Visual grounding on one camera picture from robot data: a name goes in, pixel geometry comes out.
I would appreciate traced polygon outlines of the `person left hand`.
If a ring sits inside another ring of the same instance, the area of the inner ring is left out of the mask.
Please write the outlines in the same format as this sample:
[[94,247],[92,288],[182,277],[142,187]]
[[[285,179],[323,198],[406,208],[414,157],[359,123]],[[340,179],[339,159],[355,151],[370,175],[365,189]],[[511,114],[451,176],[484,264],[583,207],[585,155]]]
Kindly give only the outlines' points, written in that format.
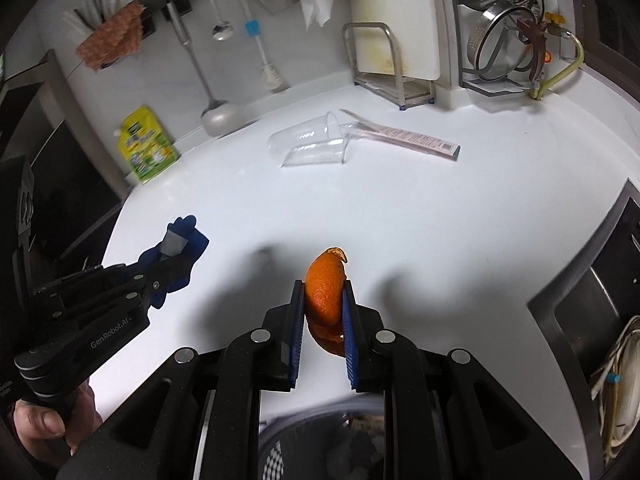
[[13,422],[18,440],[33,458],[61,467],[102,425],[103,419],[96,410],[93,388],[86,380],[76,389],[74,409],[67,422],[55,410],[24,400],[15,403]]

